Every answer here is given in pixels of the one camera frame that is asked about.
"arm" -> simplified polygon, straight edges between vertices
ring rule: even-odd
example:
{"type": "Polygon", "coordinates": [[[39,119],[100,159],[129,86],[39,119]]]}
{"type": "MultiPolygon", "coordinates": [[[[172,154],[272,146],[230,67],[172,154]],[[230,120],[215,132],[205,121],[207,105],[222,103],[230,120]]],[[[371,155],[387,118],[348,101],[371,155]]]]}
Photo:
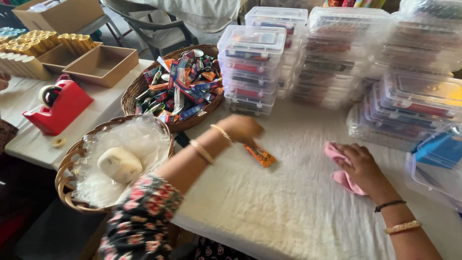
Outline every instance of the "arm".
{"type": "MultiPolygon", "coordinates": [[[[337,159],[335,162],[371,196],[375,204],[383,205],[390,201],[402,200],[366,147],[357,144],[338,145],[338,150],[350,159],[352,165],[348,165],[342,159],[337,159]]],[[[415,220],[405,204],[384,207],[381,213],[387,228],[415,220]]],[[[422,227],[391,234],[390,238],[398,260],[443,259],[422,227]]]]}
{"type": "MultiPolygon", "coordinates": [[[[263,128],[250,117],[231,115],[217,123],[237,142],[255,147],[253,138],[263,128]]],[[[217,157],[230,146],[217,129],[209,129],[196,138],[209,153],[217,157]]],[[[141,176],[127,200],[116,206],[108,221],[99,252],[104,259],[168,259],[167,225],[182,202],[182,195],[194,184],[208,162],[196,148],[188,145],[165,162],[155,174],[141,176]]]]}

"gold bangle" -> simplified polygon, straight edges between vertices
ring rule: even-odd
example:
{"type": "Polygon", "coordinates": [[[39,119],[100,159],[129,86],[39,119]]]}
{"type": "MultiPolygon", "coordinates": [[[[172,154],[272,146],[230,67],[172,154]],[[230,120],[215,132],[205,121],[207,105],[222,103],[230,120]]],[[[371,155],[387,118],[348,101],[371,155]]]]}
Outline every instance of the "gold bangle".
{"type": "Polygon", "coordinates": [[[225,130],[216,124],[211,124],[210,127],[215,128],[216,130],[220,131],[221,134],[230,142],[231,144],[234,143],[233,140],[231,140],[231,137],[225,132],[225,130]]]}
{"type": "Polygon", "coordinates": [[[396,225],[396,226],[394,226],[392,228],[387,228],[384,231],[385,231],[385,234],[392,235],[394,233],[398,233],[398,232],[405,231],[405,230],[408,230],[408,229],[418,228],[418,227],[421,227],[421,226],[423,226],[423,223],[420,220],[414,220],[414,221],[411,221],[411,222],[396,225]]]}
{"type": "Polygon", "coordinates": [[[213,164],[213,159],[212,159],[212,157],[211,157],[210,154],[202,147],[202,145],[200,145],[200,144],[199,144],[198,142],[196,142],[196,140],[194,140],[194,139],[191,139],[191,140],[189,141],[189,144],[196,148],[197,152],[199,152],[199,154],[202,156],[202,158],[204,158],[204,160],[206,160],[206,161],[208,162],[208,164],[210,164],[210,165],[213,164]]]}

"woman's right hand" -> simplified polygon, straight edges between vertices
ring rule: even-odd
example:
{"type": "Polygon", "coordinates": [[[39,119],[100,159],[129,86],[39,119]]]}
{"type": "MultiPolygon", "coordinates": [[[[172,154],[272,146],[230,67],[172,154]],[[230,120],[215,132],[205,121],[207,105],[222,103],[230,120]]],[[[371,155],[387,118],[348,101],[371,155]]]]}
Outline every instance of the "woman's right hand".
{"type": "Polygon", "coordinates": [[[350,175],[363,191],[371,196],[377,205],[401,200],[366,147],[356,143],[351,145],[337,144],[336,146],[339,152],[348,157],[351,165],[340,158],[336,158],[335,162],[350,175]]]}
{"type": "Polygon", "coordinates": [[[263,127],[255,119],[236,114],[220,120],[217,125],[223,128],[231,140],[246,144],[252,149],[255,149],[254,138],[258,138],[263,132],[263,127]]]}

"white soap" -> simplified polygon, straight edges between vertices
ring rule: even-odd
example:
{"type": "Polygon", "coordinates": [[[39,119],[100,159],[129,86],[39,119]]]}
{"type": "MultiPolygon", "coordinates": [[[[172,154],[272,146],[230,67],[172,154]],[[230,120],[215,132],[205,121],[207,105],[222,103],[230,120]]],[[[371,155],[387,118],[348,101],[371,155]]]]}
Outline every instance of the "white soap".
{"type": "Polygon", "coordinates": [[[137,179],[143,170],[140,160],[122,147],[111,148],[102,154],[98,159],[98,167],[119,183],[137,179]]]}

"wicker basket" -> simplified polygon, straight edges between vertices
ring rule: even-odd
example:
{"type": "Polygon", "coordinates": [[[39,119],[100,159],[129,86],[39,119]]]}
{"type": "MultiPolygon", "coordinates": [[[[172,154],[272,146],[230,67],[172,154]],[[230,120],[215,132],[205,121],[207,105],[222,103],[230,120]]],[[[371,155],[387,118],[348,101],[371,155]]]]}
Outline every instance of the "wicker basket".
{"type": "MultiPolygon", "coordinates": [[[[203,44],[203,45],[191,46],[191,47],[187,47],[181,50],[171,52],[165,55],[163,58],[164,59],[179,59],[181,57],[182,52],[187,51],[187,50],[194,50],[194,49],[202,50],[205,55],[214,56],[214,57],[218,55],[218,49],[216,45],[203,44]]],[[[154,62],[151,66],[148,67],[148,69],[157,68],[159,66],[160,66],[159,62],[154,62]]],[[[148,89],[148,84],[142,74],[139,75],[132,82],[132,84],[130,84],[130,86],[127,88],[127,90],[125,91],[121,99],[122,110],[125,113],[125,115],[135,114],[135,105],[136,105],[135,98],[141,95],[147,89],[148,89]]],[[[169,124],[170,131],[172,133],[178,133],[181,131],[188,130],[193,126],[200,124],[202,121],[205,120],[205,118],[207,118],[210,115],[212,111],[214,111],[221,104],[221,102],[223,102],[224,99],[225,99],[224,93],[221,93],[220,95],[215,97],[215,100],[212,103],[204,107],[204,111],[207,112],[206,114],[203,114],[202,116],[194,115],[184,121],[176,122],[174,124],[169,124]]]]}
{"type": "MultiPolygon", "coordinates": [[[[139,115],[129,115],[121,118],[114,118],[110,120],[109,122],[100,124],[99,126],[95,127],[95,129],[91,130],[90,132],[87,133],[87,135],[92,135],[96,134],[100,131],[103,131],[104,128],[108,125],[113,125],[113,124],[122,124],[127,120],[130,120],[132,118],[136,118],[139,115]]],[[[174,154],[174,139],[173,136],[170,133],[169,128],[167,125],[165,125],[160,119],[155,118],[157,122],[160,124],[160,126],[164,129],[165,133],[167,133],[170,136],[170,151],[169,151],[169,158],[174,154]]],[[[61,164],[59,165],[59,170],[58,174],[56,175],[55,179],[55,188],[56,191],[58,192],[58,195],[61,199],[61,201],[77,210],[80,212],[85,212],[85,213],[103,213],[103,212],[110,212],[112,206],[110,207],[105,207],[105,208],[95,208],[95,207],[90,207],[88,203],[84,201],[80,201],[77,199],[72,198],[72,192],[75,190],[75,187],[70,185],[69,182],[76,180],[75,176],[69,176],[69,177],[64,177],[63,174],[66,169],[69,169],[69,171],[72,172],[72,168],[74,163],[76,162],[72,160],[72,158],[75,155],[80,155],[80,157],[85,156],[86,149],[83,148],[84,140],[83,138],[80,139],[78,142],[76,142],[67,152],[67,155],[62,159],[61,164]]]]}

